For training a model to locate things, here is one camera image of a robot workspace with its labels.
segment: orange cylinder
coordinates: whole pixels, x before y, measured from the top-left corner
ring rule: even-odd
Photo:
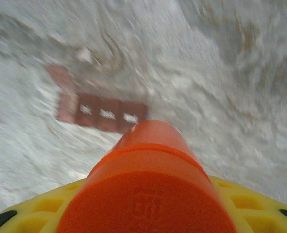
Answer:
[[[236,233],[207,174],[161,121],[129,130],[89,173],[57,233]]]

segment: concrete floor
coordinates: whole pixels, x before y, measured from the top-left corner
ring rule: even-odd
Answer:
[[[0,1],[0,211],[85,177],[121,137],[54,119],[52,62],[148,96],[209,174],[287,204],[287,1]]]

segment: red brick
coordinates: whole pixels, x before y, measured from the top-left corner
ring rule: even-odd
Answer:
[[[100,113],[100,98],[91,94],[80,94],[75,123],[80,126],[96,127]]]
[[[102,99],[97,128],[102,131],[116,132],[121,120],[121,102],[118,99]]]
[[[68,70],[60,65],[47,65],[46,71],[50,74],[51,78],[55,81],[56,85],[63,90],[75,91],[76,85],[74,84]]]
[[[118,133],[125,134],[137,123],[146,120],[148,107],[142,103],[124,102],[121,108],[121,120],[118,123]]]
[[[76,105],[76,94],[61,93],[59,96],[56,120],[67,123],[74,123]]]

